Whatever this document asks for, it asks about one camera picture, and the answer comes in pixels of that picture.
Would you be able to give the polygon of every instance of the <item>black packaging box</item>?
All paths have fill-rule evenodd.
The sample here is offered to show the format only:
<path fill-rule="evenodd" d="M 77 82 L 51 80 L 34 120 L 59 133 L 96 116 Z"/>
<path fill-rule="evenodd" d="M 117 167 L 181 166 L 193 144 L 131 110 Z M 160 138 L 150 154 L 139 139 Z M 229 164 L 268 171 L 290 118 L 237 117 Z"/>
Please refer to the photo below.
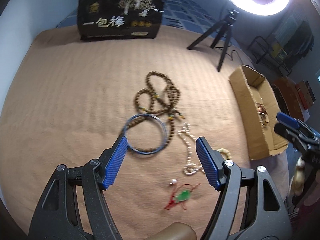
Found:
<path fill-rule="evenodd" d="M 155 38 L 162 0 L 79 0 L 77 24 L 82 40 Z"/>

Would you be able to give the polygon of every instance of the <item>black tripod stand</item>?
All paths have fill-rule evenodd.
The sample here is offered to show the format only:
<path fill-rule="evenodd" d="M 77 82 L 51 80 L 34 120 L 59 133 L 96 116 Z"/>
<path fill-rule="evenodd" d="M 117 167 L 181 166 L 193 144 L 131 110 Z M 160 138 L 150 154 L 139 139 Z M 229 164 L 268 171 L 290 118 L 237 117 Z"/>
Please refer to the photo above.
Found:
<path fill-rule="evenodd" d="M 220 72 L 224 57 L 226 56 L 227 49 L 229 42 L 232 37 L 232 26 L 236 22 L 236 17 L 238 15 L 238 12 L 235 10 L 229 11 L 229 14 L 221 21 L 217 22 L 215 25 L 213 25 L 209 30 L 207 30 L 204 34 L 202 34 L 198 39 L 196 39 L 187 49 L 193 49 L 194 46 L 196 46 L 198 43 L 203 41 L 206 37 L 208 37 L 211 33 L 215 32 L 220 28 L 219 33 L 215 37 L 213 43 L 211 44 L 210 48 L 214 49 L 214 47 L 218 44 L 219 40 L 223 37 L 225 33 L 227 33 L 226 41 L 224 43 L 224 47 L 222 50 L 222 54 L 220 57 L 220 62 L 218 65 L 218 72 Z"/>

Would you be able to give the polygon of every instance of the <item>blue wall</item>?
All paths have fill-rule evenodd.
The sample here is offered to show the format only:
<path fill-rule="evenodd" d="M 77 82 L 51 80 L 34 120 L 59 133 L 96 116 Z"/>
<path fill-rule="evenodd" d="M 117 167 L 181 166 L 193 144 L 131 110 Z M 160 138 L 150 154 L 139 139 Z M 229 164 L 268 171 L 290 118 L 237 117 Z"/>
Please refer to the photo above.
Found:
<path fill-rule="evenodd" d="M 77 0 L 9 1 L 0 16 L 0 113 L 33 39 L 41 31 L 54 28 L 76 7 Z"/>

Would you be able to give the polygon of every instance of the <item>beige bedsheet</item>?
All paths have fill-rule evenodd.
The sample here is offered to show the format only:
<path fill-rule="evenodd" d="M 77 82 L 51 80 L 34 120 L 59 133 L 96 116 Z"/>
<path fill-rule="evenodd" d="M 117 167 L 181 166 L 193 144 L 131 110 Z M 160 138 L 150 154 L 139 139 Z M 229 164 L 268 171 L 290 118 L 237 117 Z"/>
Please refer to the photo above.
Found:
<path fill-rule="evenodd" d="M 195 136 L 205 136 L 213 148 L 228 149 L 239 166 L 250 166 L 240 112 L 228 81 L 240 61 L 226 57 L 218 73 L 220 51 L 209 48 L 212 39 L 196 50 L 186 49 L 198 36 L 161 26 L 156 39 L 85 43 L 73 26 L 36 37 L 12 82 L 0 120 L 1 187 L 12 217 L 24 231 L 57 165 L 84 165 L 111 147 L 125 121 L 136 113 L 133 98 L 146 87 L 149 71 L 169 75 L 180 89 L 178 108 Z M 161 94 L 164 83 L 152 80 Z M 156 146 L 160 135 L 156 125 L 144 123 L 129 132 L 129 140 L 135 146 Z M 219 193 L 204 174 L 185 176 L 185 161 L 186 147 L 177 135 L 169 147 L 150 158 L 126 154 L 115 184 L 105 192 L 125 240 L 143 239 L 175 221 L 189 224 L 201 236 Z M 285 197 L 285 154 L 267 162 Z M 201 183 L 186 203 L 187 210 L 179 205 L 163 210 L 172 189 L 168 183 L 174 178 L 179 184 Z M 78 192 L 83 225 L 90 231 L 81 189 Z M 239 228 L 243 206 L 242 194 L 233 231 Z"/>

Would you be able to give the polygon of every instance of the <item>blue bracelet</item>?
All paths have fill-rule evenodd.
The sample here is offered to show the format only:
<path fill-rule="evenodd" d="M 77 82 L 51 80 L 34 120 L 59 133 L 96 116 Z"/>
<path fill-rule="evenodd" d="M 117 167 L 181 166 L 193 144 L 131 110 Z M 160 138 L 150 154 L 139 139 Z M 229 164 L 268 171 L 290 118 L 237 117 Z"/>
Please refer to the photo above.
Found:
<path fill-rule="evenodd" d="M 165 126 L 164 122 L 162 122 L 158 117 L 156 117 L 155 115 L 152 115 L 152 114 L 136 114 L 134 115 L 133 117 L 131 117 L 124 125 L 123 127 L 123 135 L 127 137 L 127 126 L 129 125 L 129 123 L 133 120 L 133 119 L 136 119 L 137 117 L 140 117 L 140 116 L 149 116 L 149 117 L 152 117 L 154 118 L 156 121 L 158 121 L 160 124 L 161 124 L 161 127 L 164 131 L 164 138 L 162 140 L 162 143 L 161 145 L 155 149 L 154 151 L 152 152 L 141 152 L 141 151 L 138 151 L 136 148 L 134 148 L 133 146 L 131 146 L 131 144 L 129 143 L 128 141 L 128 148 L 130 148 L 131 150 L 133 150 L 134 152 L 136 153 L 139 153 L 139 154 L 144 154 L 144 155 L 150 155 L 150 154 L 155 154 L 159 151 L 161 151 L 164 146 L 165 146 L 165 142 L 167 141 L 167 135 L 168 135 L 168 131 L 167 131 L 167 127 Z"/>

